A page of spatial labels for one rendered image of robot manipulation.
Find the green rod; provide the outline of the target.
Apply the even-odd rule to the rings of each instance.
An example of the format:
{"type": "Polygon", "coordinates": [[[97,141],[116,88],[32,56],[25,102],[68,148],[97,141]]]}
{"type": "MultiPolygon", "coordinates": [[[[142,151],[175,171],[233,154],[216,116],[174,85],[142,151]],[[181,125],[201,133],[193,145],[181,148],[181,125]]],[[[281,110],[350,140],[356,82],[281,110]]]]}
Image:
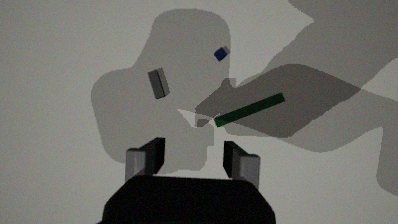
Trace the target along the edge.
{"type": "Polygon", "coordinates": [[[214,118],[217,127],[223,126],[225,124],[231,123],[243,117],[249,116],[261,110],[267,109],[274,105],[284,102],[284,96],[282,93],[273,95],[261,101],[255,102],[243,108],[237,109],[225,115],[214,118]]]}

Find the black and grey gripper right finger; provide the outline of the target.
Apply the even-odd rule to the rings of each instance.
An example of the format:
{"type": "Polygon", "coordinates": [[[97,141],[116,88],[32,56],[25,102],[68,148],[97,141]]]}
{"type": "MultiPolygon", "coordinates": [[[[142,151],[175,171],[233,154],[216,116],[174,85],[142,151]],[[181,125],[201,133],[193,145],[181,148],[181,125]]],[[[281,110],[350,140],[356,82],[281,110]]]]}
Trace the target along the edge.
{"type": "Polygon", "coordinates": [[[228,178],[248,181],[259,191],[260,156],[248,154],[233,141],[224,141],[223,167],[228,178]]]}

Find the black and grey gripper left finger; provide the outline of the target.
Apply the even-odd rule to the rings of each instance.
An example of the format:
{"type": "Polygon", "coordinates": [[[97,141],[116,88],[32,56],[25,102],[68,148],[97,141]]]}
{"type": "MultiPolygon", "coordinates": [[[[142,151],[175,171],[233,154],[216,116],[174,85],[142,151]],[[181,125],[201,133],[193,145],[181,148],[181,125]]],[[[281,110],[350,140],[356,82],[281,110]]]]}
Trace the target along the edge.
{"type": "Polygon", "coordinates": [[[126,150],[125,183],[134,176],[156,175],[165,157],[165,138],[156,137],[140,148],[126,150]]]}

